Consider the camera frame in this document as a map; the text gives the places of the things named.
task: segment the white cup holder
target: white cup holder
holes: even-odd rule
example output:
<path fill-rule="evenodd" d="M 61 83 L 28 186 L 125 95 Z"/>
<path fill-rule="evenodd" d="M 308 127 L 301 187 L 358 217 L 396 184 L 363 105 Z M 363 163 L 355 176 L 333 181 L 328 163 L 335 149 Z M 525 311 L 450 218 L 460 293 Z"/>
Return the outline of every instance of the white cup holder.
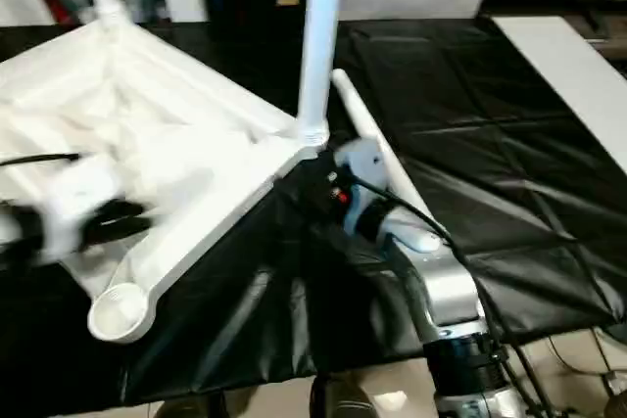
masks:
<path fill-rule="evenodd" d="M 155 308 L 136 284 L 122 283 L 107 289 L 91 305 L 87 325 L 98 340 L 131 343 L 141 338 L 155 320 Z"/>

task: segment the white panel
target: white panel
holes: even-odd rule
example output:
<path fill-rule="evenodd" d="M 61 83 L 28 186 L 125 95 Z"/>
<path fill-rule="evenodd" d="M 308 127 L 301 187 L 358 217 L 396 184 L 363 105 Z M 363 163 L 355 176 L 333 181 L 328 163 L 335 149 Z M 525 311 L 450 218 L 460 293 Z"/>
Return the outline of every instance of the white panel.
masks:
<path fill-rule="evenodd" d="M 627 173 L 627 81 L 564 19 L 496 24 Z"/>

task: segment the table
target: table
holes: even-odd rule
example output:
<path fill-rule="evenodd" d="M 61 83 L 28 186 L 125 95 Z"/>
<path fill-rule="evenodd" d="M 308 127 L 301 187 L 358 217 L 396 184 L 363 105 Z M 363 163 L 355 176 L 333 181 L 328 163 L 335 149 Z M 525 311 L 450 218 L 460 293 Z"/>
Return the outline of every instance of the table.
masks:
<path fill-rule="evenodd" d="M 295 113 L 298 36 L 149 29 Z M 0 29 L 0 60 L 62 32 Z M 344 23 L 336 65 L 521 341 L 625 318 L 627 178 L 491 21 Z M 331 147 L 355 137 L 334 91 L 329 122 Z M 278 191 L 161 299 L 141 341 L 94 340 L 88 307 L 60 266 L 0 272 L 4 410 L 89 411 L 420 355 L 384 260 Z"/>

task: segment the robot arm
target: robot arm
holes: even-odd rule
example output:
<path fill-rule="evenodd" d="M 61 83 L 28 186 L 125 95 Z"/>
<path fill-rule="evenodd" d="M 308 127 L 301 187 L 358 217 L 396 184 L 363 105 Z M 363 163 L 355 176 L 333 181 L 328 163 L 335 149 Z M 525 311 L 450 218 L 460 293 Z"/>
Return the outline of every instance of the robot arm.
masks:
<path fill-rule="evenodd" d="M 380 189 L 388 186 L 376 141 L 350 143 L 335 161 L 338 172 L 348 175 L 345 181 L 354 177 L 350 190 L 345 189 L 351 199 L 344 229 L 376 244 L 396 274 L 423 342 L 440 416 L 525 416 L 518 393 L 503 373 L 506 351 L 488 331 L 470 273 L 415 213 L 364 187 L 364 182 Z"/>

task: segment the cable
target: cable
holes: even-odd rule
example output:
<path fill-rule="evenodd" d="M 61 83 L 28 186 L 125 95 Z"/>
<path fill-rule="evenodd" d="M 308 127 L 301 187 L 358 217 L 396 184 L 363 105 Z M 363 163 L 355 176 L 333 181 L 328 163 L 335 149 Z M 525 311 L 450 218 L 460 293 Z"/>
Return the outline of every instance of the cable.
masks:
<path fill-rule="evenodd" d="M 21 165 L 24 163 L 39 163 L 51 161 L 70 161 L 74 162 L 80 159 L 80 154 L 41 154 L 38 156 L 18 157 L 8 161 L 0 162 L 0 166 Z"/>
<path fill-rule="evenodd" d="M 599 353 L 601 354 L 601 357 L 603 358 L 603 362 L 605 363 L 605 367 L 607 368 L 607 372 L 611 372 L 612 369 L 609 365 L 609 361 L 607 360 L 607 356 L 605 355 L 605 351 L 603 350 L 603 347 L 601 346 L 601 342 L 599 341 L 599 337 L 597 336 L 597 332 L 595 332 L 594 328 L 590 329 L 590 333 L 592 333 L 592 337 L 595 339 L 595 343 L 597 344 L 597 348 L 599 349 Z"/>
<path fill-rule="evenodd" d="M 617 372 L 617 373 L 621 373 L 621 374 L 627 374 L 627 369 L 621 369 L 621 368 L 608 368 L 606 372 L 602 372 L 602 371 L 585 371 L 583 369 L 579 369 L 571 364 L 568 363 L 568 361 L 566 361 L 563 356 L 559 353 L 559 351 L 557 350 L 557 346 L 555 345 L 555 342 L 553 341 L 553 338 L 548 337 L 547 340 L 549 341 L 549 345 L 551 346 L 551 351 L 553 353 L 553 355 L 555 356 L 555 359 L 557 359 L 559 361 L 559 363 L 564 366 L 565 369 L 568 369 L 568 371 L 570 371 L 572 374 L 578 374 L 581 376 L 593 376 L 593 377 L 602 377 L 607 373 L 610 372 Z"/>
<path fill-rule="evenodd" d="M 584 371 L 582 369 L 577 369 L 575 366 L 570 365 L 568 362 L 566 362 L 566 360 L 562 357 L 562 355 L 559 354 L 559 351 L 557 350 L 557 347 L 555 346 L 553 338 L 548 337 L 547 340 L 549 340 L 549 345 L 551 346 L 551 350 L 555 358 L 559 361 L 559 363 L 562 366 L 564 366 L 564 368 L 568 369 L 572 374 L 578 374 L 581 376 L 594 376 L 594 377 L 600 377 L 603 374 L 605 374 L 604 372 Z"/>
<path fill-rule="evenodd" d="M 453 240 L 453 237 L 451 237 L 451 235 L 443 227 L 441 227 L 440 224 L 438 224 L 435 220 L 433 220 L 431 217 L 426 215 L 420 209 L 415 208 L 413 205 L 411 205 L 404 199 L 399 198 L 394 193 L 391 193 L 390 191 L 387 191 L 387 190 L 382 190 L 368 183 L 367 181 L 362 180 L 361 178 L 359 178 L 358 176 L 355 176 L 351 171 L 349 171 L 346 168 L 343 170 L 344 170 L 344 174 L 346 177 L 353 180 L 355 183 L 362 186 L 366 190 L 369 190 L 372 193 L 375 193 L 382 198 L 385 198 L 389 201 L 396 203 L 399 206 L 402 206 L 403 208 L 407 209 L 408 211 L 416 215 L 418 218 L 420 218 L 420 220 L 425 222 L 431 229 L 433 229 L 433 231 L 439 237 L 441 237 L 442 239 L 446 241 L 446 243 L 449 245 L 449 248 L 451 249 L 455 257 L 461 262 L 463 266 L 468 268 L 469 266 L 468 259 L 458 248 L 458 245 Z M 536 376 L 535 371 L 531 367 L 531 364 L 529 364 L 529 360 L 527 359 L 524 351 L 522 350 L 520 344 L 518 343 L 518 339 L 515 337 L 511 329 L 506 324 L 505 320 L 503 319 L 503 315 L 501 314 L 499 308 L 494 303 L 492 298 L 488 295 L 488 293 L 481 286 L 481 284 L 478 283 L 476 279 L 474 280 L 475 280 L 475 285 L 477 286 L 477 292 L 479 293 L 481 302 L 484 305 L 484 309 L 490 310 L 490 313 L 491 313 L 490 315 L 488 314 L 486 315 L 486 323 L 488 324 L 488 328 L 490 329 L 492 336 L 494 337 L 495 341 L 498 341 L 499 335 L 496 329 L 496 325 L 494 324 L 494 319 L 489 318 L 489 317 L 492 317 L 492 314 L 494 314 L 494 316 L 496 317 L 496 320 L 501 324 L 501 327 L 505 333 L 507 341 L 509 342 L 509 344 L 515 351 L 516 356 L 518 356 L 518 359 L 520 360 L 522 367 L 527 373 L 527 376 L 529 377 L 529 380 L 531 381 L 531 384 L 533 385 L 533 388 L 538 396 L 538 399 L 540 400 L 540 403 L 542 404 L 542 407 L 544 408 L 545 413 L 547 414 L 549 418 L 554 418 L 556 416 L 555 409 L 553 405 L 551 404 L 551 401 L 549 400 L 547 393 L 545 392 L 544 388 L 540 384 L 540 381 L 538 380 L 538 377 Z M 521 396 L 523 396 L 523 393 L 521 392 L 522 389 L 520 389 L 519 387 L 516 387 L 516 388 L 518 389 L 518 392 L 521 394 Z"/>

